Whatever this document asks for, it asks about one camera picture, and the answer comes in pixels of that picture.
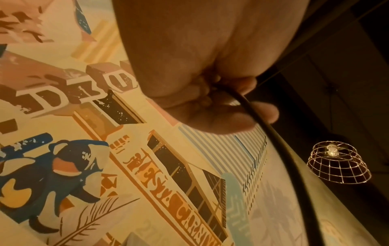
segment teal painted shape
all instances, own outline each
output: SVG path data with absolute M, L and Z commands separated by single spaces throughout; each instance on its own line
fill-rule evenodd
M 241 186 L 231 173 L 224 173 L 222 179 L 226 181 L 227 227 L 235 245 L 254 246 Z

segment penguin beak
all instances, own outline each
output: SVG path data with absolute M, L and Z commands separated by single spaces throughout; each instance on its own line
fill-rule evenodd
M 58 157 L 53 160 L 53 172 L 62 176 L 74 177 L 81 174 L 73 162 L 64 161 Z

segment painted penguin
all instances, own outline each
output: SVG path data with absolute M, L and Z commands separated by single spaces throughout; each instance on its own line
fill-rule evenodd
M 58 231 L 60 204 L 68 195 L 87 203 L 99 201 L 85 185 L 90 177 L 100 175 L 109 157 L 108 144 L 93 140 L 61 140 L 50 144 L 48 153 L 23 156 L 51 141 L 46 133 L 16 143 L 13 151 L 9 146 L 1 149 L 0 210 L 17 223 L 28 220 L 39 233 Z

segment light bulb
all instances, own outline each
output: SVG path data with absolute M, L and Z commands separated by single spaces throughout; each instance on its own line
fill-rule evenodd
M 335 144 L 329 144 L 326 148 L 329 156 L 339 156 L 339 148 Z

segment yellow stripe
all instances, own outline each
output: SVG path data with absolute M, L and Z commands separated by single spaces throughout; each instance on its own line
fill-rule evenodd
M 116 23 L 114 22 L 111 26 L 111 28 L 108 30 L 108 32 L 103 36 L 101 41 L 97 44 L 97 46 L 89 53 L 87 58 L 84 60 L 86 63 L 92 63 L 96 56 L 99 54 L 99 52 L 105 47 L 106 43 L 109 41 L 109 39 L 112 37 L 112 35 L 118 31 L 118 27 Z
M 119 47 L 121 42 L 119 33 L 116 34 L 116 37 L 112 42 L 108 45 L 107 49 L 105 50 L 104 54 L 101 56 L 100 60 L 98 62 L 107 62 L 108 59 L 113 55 L 115 50 Z
M 92 38 L 96 39 L 97 36 L 101 33 L 101 31 L 105 28 L 105 26 L 108 24 L 107 21 L 102 20 L 100 23 L 97 25 L 97 27 L 93 30 Z M 85 42 L 83 41 L 77 48 L 76 50 L 72 53 L 72 57 L 76 59 L 80 59 L 80 57 L 83 55 L 83 53 L 86 51 L 86 49 L 91 45 L 93 42 Z

